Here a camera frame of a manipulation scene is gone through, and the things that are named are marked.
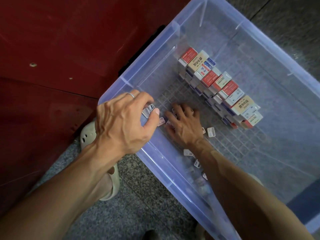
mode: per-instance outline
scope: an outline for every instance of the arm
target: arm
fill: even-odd
[[[203,138],[199,111],[173,104],[177,120],[169,111],[175,129],[168,133],[189,149],[204,168],[208,181],[225,213],[243,240],[313,239],[294,213],[266,188],[228,161]]]
[[[88,196],[104,174],[125,154],[135,153],[151,138],[159,121],[154,109],[142,127],[142,109],[153,98],[133,90],[97,107],[94,142],[66,169],[44,183],[0,219],[1,239],[58,239],[91,205]]]

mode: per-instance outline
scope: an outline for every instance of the hand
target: hand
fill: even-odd
[[[97,107],[94,143],[99,148],[116,150],[120,157],[140,150],[150,140],[159,122],[159,109],[155,108],[146,124],[141,126],[142,110],[154,100],[146,92],[133,90],[131,93],[134,98],[123,93]]]
[[[181,104],[181,107],[177,104],[172,104],[172,106],[177,112],[179,120],[171,112],[166,111],[166,117],[174,126],[173,129],[171,126],[166,125],[166,130],[184,149],[189,149],[190,145],[203,138],[200,113],[197,109],[194,109],[193,112],[186,104]]]

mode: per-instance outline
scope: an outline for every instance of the white croc shoe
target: white croc shoe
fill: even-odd
[[[89,145],[90,143],[92,143],[94,141],[94,139],[96,138],[97,134],[96,134],[96,129],[95,129],[95,125],[94,125],[94,121],[87,124],[81,131],[80,133],[80,145],[81,145],[81,149],[85,148],[87,145]],[[101,198],[100,200],[110,200],[111,198],[113,198],[114,196],[117,195],[117,193],[119,192],[120,189],[120,178],[119,178],[119,171],[118,171],[118,165],[115,164],[114,166],[114,173],[110,174],[110,178],[112,180],[112,190],[103,198]]]

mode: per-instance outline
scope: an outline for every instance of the blue plastic bin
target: blue plastic bin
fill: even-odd
[[[223,125],[205,100],[179,78],[177,62],[189,46],[206,51],[218,69],[228,72],[260,105],[264,118],[253,129],[232,130]],[[319,83],[225,0],[191,0],[99,104],[133,88],[153,96],[161,113],[171,109],[171,102],[198,107],[202,125],[217,132],[208,141],[233,162],[252,150],[270,155],[281,151],[277,156],[285,157],[288,145],[320,141]],[[306,157],[319,154],[312,148]],[[182,148],[162,128],[137,156],[212,236],[238,238],[201,170],[193,166],[194,159],[183,156]]]

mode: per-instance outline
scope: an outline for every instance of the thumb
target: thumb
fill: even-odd
[[[157,125],[159,123],[159,114],[160,110],[158,108],[152,110],[149,115],[148,121],[143,126],[149,138],[151,138],[151,136],[157,128]]]

